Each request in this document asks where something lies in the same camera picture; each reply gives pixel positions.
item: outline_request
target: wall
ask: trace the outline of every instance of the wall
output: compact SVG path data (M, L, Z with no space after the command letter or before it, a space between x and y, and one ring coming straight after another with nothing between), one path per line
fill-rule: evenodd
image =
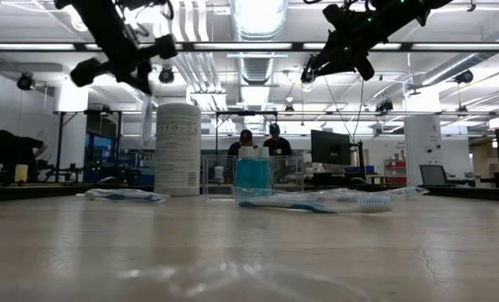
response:
M290 146L297 150L310 150L310 137L286 137ZM219 150L227 150L238 137L219 138ZM262 146L265 138L255 138L257 145ZM379 174L384 174L383 160L390 159L400 149L405 148L404 138L377 137L362 138L364 149L368 150L368 164L376 165ZM141 149L141 138L123 137L121 149ZM201 148L204 150L216 149L216 138L211 136L202 137ZM465 172L471 172L472 167L469 160L469 141L467 138L443 138L442 142L443 164L448 173L462 178Z
M43 141L48 150L41 159L55 164L59 131L59 116L55 115L55 99L38 91L20 91L16 81L0 75L0 130ZM61 167L69 163L83 165L85 149L85 119L76 116L65 125L61 152Z

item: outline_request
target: metal frame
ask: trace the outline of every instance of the metal frame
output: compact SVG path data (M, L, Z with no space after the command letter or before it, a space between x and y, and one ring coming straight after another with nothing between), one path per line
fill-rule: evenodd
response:
M59 182L59 172L60 172L60 164L61 164L61 145L63 143L63 129L65 128L65 125L67 122L65 122L65 115L67 113L73 113L74 117L77 114L93 114L97 112L93 111L83 111L83 112L54 112L54 114L59 115L59 134L57 136L57 160L55 162L55 182ZM101 112L101 115L107 115L107 112ZM121 147L121 136L122 136L122 111L114 111L110 112L109 114L118 114L118 120L117 120L117 138L115 139L115 146L116 146L116 154L115 154L115 165L118 166L118 160L120 156L120 147Z
M271 112L256 112L256 111L225 111L225 112L216 112L216 156L219 155L219 116L221 115L228 115L229 117L231 115L237 115L239 117L254 117L256 115L262 115L264 118L267 115L273 115L275 117L275 122L277 122L278 118L278 112L271 111Z
M316 52L323 48L325 41L273 41L273 42L237 42L237 41L213 41L213 42L178 42L176 49L179 52ZM142 43L140 46L146 47L152 43ZM372 53L499 53L499 42L389 42L379 44ZM58 42L0 42L1 52L80 52L80 53L101 53L100 47L94 43L79 42L69 43L67 41Z

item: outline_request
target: desk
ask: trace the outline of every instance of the desk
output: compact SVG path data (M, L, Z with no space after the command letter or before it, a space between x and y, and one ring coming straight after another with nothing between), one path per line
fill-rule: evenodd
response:
M394 206L335 216L201 198L2 201L0 301L167 301L156 284L133 288L114 274L226 260L326 274L388 301L499 301L499 202Z

